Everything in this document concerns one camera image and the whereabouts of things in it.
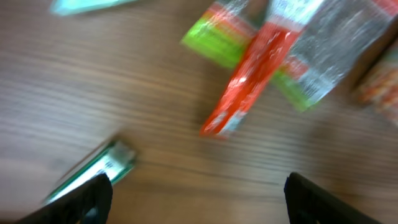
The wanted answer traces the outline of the instant noodle cup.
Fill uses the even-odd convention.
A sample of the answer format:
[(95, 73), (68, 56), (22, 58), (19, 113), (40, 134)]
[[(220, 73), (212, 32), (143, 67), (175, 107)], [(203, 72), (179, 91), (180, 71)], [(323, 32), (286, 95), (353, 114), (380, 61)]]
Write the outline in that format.
[(372, 104), (397, 125), (397, 40), (369, 70), (357, 93), (361, 103)]

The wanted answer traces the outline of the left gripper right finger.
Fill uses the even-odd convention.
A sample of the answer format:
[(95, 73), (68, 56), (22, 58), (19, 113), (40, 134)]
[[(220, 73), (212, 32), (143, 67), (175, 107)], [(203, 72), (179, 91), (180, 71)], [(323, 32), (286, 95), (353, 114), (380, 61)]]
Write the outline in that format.
[(290, 224), (380, 224), (296, 172), (284, 193)]

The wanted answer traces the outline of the red stick packet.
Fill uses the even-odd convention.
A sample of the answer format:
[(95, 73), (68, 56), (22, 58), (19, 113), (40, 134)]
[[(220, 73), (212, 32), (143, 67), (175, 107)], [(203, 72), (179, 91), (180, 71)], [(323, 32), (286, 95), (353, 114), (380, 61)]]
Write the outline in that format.
[(201, 134), (225, 138), (246, 116), (324, 0), (273, 0)]

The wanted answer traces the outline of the green snack bag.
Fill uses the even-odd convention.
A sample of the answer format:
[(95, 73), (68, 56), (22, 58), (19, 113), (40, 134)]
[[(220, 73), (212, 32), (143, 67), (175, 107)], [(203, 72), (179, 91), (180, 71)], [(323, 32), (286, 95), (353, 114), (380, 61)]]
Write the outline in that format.
[[(267, 14), (267, 1), (215, 1), (182, 39), (199, 54), (234, 68)], [(326, 1), (274, 75), (299, 111), (317, 104), (361, 54), (397, 20), (397, 1)]]

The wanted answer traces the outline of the light blue tissue pack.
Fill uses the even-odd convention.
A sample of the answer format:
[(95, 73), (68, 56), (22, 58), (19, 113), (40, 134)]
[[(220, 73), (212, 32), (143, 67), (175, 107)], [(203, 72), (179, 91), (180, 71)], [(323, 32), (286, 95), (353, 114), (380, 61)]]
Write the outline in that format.
[(136, 1), (137, 0), (54, 0), (50, 6), (50, 11), (58, 16), (69, 16), (109, 9)]

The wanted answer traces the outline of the green white gum box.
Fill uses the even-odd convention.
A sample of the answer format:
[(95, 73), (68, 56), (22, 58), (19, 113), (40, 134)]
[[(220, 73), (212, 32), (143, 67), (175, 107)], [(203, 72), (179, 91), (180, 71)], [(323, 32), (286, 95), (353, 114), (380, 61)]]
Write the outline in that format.
[(50, 204), (100, 174), (112, 184), (119, 182), (133, 169), (136, 152), (119, 139), (103, 142), (94, 151), (66, 172), (44, 199)]

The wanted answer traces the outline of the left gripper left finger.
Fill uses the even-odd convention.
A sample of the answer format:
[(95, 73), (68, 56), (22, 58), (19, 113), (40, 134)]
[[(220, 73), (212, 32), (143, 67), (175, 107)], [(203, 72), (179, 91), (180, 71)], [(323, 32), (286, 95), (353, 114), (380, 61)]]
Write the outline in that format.
[(99, 174), (16, 223), (105, 224), (112, 198), (113, 188), (108, 176)]

